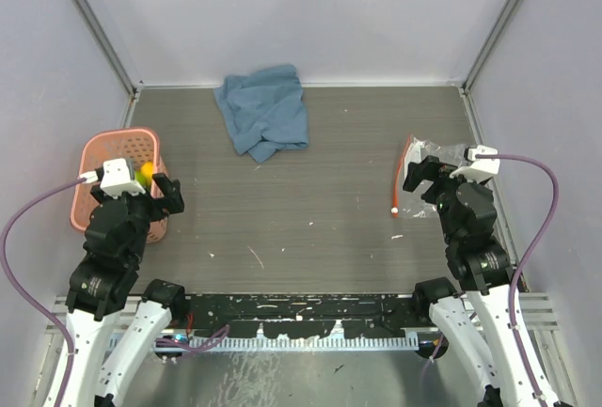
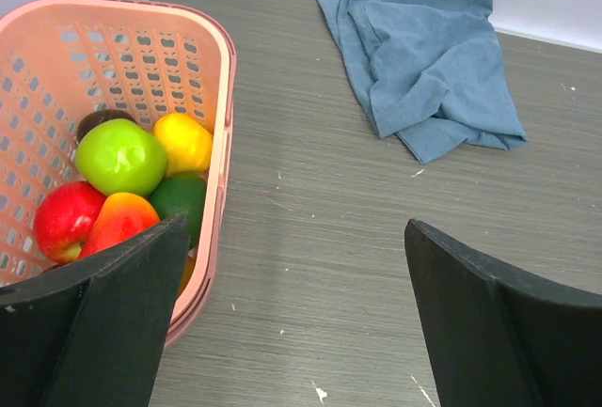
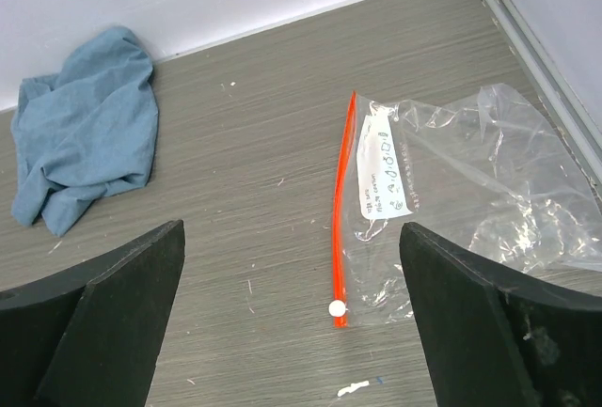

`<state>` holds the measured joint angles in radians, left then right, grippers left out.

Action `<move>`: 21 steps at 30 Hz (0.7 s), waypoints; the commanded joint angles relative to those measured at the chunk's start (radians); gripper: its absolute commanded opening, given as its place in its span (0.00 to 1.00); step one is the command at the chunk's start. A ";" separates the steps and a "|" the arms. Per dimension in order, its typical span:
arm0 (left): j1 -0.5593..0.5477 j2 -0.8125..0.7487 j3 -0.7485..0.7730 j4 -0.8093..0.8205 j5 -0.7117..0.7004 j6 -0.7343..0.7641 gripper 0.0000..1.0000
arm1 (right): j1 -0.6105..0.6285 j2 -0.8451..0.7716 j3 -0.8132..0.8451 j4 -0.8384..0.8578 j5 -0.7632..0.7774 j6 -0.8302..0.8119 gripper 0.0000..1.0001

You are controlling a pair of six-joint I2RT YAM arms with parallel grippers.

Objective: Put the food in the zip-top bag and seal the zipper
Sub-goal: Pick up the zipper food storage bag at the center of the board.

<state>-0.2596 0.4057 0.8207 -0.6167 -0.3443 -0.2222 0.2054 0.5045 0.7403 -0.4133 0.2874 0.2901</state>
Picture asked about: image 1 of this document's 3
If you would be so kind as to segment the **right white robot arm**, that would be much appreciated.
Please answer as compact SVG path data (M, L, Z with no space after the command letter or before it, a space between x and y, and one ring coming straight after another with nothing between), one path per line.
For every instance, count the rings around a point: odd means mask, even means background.
M477 147L467 165L436 156L404 162L405 191L430 182L422 200L436 208L451 274L419 282L413 292L416 321L435 325L460 361L479 406L561 406L543 371L523 318L517 283L521 269L494 235L498 219L487 182L499 172L493 149Z

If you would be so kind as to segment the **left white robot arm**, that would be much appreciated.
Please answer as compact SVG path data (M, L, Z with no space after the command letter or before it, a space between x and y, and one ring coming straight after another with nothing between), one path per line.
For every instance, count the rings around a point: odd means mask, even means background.
M184 210L181 184L153 175L161 196L153 197L136 179L98 177L90 193L97 207L85 231L82 262L70 278L65 302L65 343L47 406L120 406L135 373L165 328L188 317L183 286L161 279L144 291L118 346L106 348L138 278L151 224Z

